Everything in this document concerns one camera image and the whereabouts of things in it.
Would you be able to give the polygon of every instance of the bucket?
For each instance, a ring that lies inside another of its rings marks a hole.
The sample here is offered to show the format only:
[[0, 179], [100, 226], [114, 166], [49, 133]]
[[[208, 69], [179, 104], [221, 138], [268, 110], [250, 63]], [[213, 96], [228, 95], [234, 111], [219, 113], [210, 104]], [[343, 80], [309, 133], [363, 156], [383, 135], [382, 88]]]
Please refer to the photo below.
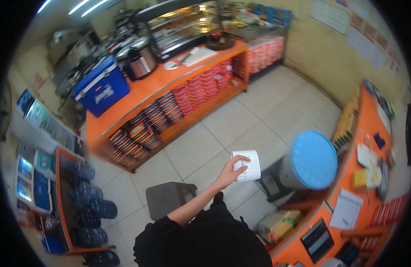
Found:
[[280, 182], [287, 188], [320, 190], [329, 187], [338, 170], [336, 150], [326, 136], [304, 131], [284, 156]]

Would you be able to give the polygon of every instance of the receipt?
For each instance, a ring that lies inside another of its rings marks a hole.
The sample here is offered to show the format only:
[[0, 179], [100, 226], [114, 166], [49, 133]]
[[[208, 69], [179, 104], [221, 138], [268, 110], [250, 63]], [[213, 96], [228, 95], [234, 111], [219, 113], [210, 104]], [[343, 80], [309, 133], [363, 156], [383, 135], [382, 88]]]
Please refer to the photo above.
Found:
[[235, 157], [236, 155], [241, 155], [250, 159], [250, 162], [239, 160], [234, 164], [234, 170], [238, 170], [245, 165], [248, 167], [245, 172], [237, 177], [237, 181], [246, 182], [260, 179], [259, 157], [256, 150], [233, 151], [232, 156]]

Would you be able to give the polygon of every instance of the stainless steel pot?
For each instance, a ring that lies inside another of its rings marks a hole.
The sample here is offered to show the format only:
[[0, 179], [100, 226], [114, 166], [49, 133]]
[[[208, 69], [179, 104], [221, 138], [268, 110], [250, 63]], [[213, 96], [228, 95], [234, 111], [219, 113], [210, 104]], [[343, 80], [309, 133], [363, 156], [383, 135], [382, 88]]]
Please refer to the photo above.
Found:
[[149, 76], [158, 65], [147, 37], [140, 37], [123, 47], [117, 55], [117, 60], [133, 82]]

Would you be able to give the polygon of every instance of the ceiling light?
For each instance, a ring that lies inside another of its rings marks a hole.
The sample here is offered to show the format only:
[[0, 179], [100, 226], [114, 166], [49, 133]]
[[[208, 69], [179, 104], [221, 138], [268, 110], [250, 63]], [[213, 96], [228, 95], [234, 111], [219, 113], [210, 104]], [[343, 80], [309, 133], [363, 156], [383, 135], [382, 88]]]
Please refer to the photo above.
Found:
[[78, 8], [80, 8], [82, 5], [84, 5], [84, 4], [87, 3], [88, 1], [90, 1], [90, 0], [84, 0], [84, 1], [82, 1], [81, 3], [79, 3], [79, 5], [75, 6], [75, 8], [72, 9], [72, 10], [69, 12], [69, 15], [72, 14], [72, 13], [74, 13]]
[[45, 3], [42, 5], [42, 7], [38, 10], [38, 13], [41, 12], [44, 7], [50, 2], [51, 0], [46, 0]]
[[92, 8], [90, 8], [89, 10], [87, 10], [87, 12], [85, 12], [84, 14], [82, 14], [81, 17], [84, 17], [86, 14], [90, 13], [91, 11], [93, 11], [96, 7], [100, 6], [101, 4], [105, 3], [107, 0], [103, 0], [102, 2], [98, 3], [97, 5], [93, 6]]

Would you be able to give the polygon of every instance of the tiled floor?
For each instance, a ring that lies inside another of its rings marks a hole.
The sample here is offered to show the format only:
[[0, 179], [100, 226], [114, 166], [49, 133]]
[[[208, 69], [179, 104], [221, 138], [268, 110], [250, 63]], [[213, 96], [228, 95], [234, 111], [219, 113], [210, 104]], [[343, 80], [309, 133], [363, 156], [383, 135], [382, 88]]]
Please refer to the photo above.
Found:
[[[109, 243], [116, 245], [121, 265], [137, 266], [132, 255], [135, 238], [152, 222], [146, 188], [186, 182], [195, 184], [200, 193], [216, 179], [234, 150], [256, 150], [263, 170], [288, 152], [302, 131], [331, 137], [340, 112], [315, 86], [280, 66], [177, 138], [136, 174], [91, 159], [96, 168], [94, 184], [118, 207], [118, 216], [103, 219], [102, 227]], [[224, 194], [229, 211], [236, 219], [242, 216], [251, 228], [276, 208], [255, 182], [235, 182]]]

